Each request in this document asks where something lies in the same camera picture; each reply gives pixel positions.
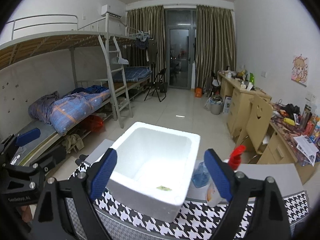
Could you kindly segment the person's left hand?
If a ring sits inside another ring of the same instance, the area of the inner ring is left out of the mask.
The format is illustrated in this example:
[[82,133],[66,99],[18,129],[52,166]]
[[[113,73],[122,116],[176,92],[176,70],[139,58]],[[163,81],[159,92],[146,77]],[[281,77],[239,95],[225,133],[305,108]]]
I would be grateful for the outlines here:
[[22,220],[25,223],[30,223],[33,220],[33,215],[31,213],[31,208],[29,205],[20,206]]

